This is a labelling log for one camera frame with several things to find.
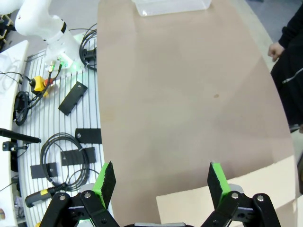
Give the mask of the person's right hand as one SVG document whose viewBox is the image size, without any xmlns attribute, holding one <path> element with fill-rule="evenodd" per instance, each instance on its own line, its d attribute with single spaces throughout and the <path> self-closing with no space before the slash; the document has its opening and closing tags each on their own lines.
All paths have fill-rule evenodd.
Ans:
<svg viewBox="0 0 303 227">
<path fill-rule="evenodd" d="M 272 58 L 272 62 L 276 62 L 284 51 L 284 47 L 279 43 L 272 43 L 268 49 L 268 56 Z"/>
</svg>

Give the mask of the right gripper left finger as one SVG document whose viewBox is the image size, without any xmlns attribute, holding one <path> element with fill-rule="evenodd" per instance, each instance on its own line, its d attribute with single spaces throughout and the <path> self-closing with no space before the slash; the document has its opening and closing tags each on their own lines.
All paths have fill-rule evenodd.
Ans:
<svg viewBox="0 0 303 227">
<path fill-rule="evenodd" d="M 92 189 L 71 197 L 56 193 L 41 221 L 43 227 L 77 227 L 88 220 L 93 227 L 117 227 L 108 211 L 116 177 L 112 162 L 105 163 Z"/>
</svg>

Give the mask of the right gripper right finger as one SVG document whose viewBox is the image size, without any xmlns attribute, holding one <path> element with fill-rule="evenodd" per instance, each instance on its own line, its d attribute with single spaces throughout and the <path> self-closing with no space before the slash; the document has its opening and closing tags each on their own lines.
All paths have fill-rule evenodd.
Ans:
<svg viewBox="0 0 303 227">
<path fill-rule="evenodd" d="M 270 197 L 257 193 L 252 198 L 229 186 L 220 163 L 211 162 L 207 177 L 214 211 L 203 227 L 228 227 L 238 221 L 245 227 L 281 226 Z"/>
</svg>

